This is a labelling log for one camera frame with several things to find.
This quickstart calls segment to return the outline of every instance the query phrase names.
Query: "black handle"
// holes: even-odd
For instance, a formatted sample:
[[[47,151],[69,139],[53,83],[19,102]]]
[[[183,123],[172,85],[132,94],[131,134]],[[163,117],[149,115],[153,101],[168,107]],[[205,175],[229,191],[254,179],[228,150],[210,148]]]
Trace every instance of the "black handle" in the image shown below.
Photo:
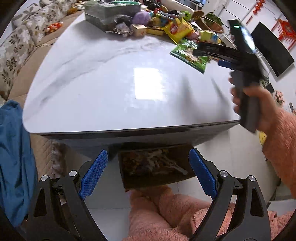
[[[258,85],[259,79],[248,72],[233,71],[230,73],[233,83],[241,100],[239,115],[240,125],[248,131],[255,133],[260,118],[260,102],[257,97],[249,97],[243,93],[243,88]]]

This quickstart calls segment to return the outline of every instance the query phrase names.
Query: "red decoration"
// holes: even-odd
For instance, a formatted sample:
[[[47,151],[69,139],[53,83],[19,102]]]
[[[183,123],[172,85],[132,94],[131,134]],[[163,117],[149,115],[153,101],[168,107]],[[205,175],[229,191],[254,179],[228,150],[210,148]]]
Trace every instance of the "red decoration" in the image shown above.
[[[296,43],[296,33],[291,27],[291,25],[289,24],[289,22],[283,21],[281,19],[277,20],[276,24],[273,26],[271,31],[275,30],[278,24],[280,24],[280,26],[278,27],[278,30],[280,33],[279,40],[282,41],[283,39],[286,39],[289,42],[291,42],[290,46],[288,47],[288,50],[290,50]]]
[[[248,23],[249,23],[252,19],[253,19],[253,16],[251,16],[251,17],[249,18],[249,20],[246,22],[246,25],[248,25]]]
[[[255,5],[255,10],[253,11],[253,14],[254,14],[254,15],[257,15],[257,14],[258,14],[258,12],[261,10],[261,7],[263,7],[263,3],[265,3],[265,0],[259,0],[259,1],[256,3],[256,5]]]

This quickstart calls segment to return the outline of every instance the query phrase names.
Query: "toy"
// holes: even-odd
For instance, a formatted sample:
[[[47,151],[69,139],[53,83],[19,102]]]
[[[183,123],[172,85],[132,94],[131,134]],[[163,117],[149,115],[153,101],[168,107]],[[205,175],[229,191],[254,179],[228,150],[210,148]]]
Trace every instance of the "toy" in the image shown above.
[[[57,31],[60,27],[62,27],[62,25],[63,25],[63,22],[53,23],[53,24],[48,26],[45,33],[50,34],[50,33],[54,32],[54,31]]]
[[[132,24],[142,24],[144,26],[148,25],[151,19],[150,13],[146,11],[137,12],[133,17]]]

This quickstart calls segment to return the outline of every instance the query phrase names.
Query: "black tv screen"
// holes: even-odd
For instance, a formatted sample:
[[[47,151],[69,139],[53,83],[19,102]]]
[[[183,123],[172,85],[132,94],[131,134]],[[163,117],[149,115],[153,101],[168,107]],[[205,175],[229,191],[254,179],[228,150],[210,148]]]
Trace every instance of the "black tv screen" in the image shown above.
[[[286,47],[261,22],[251,33],[256,48],[270,64],[274,73],[279,77],[294,62]]]

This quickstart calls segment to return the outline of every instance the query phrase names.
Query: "orange toy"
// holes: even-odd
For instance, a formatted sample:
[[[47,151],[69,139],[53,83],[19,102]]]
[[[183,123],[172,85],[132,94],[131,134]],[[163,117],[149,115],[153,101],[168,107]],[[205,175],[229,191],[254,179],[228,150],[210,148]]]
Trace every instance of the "orange toy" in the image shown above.
[[[48,26],[46,29],[46,34],[50,34],[54,31],[57,31],[61,26],[63,25],[63,22],[53,23]]]

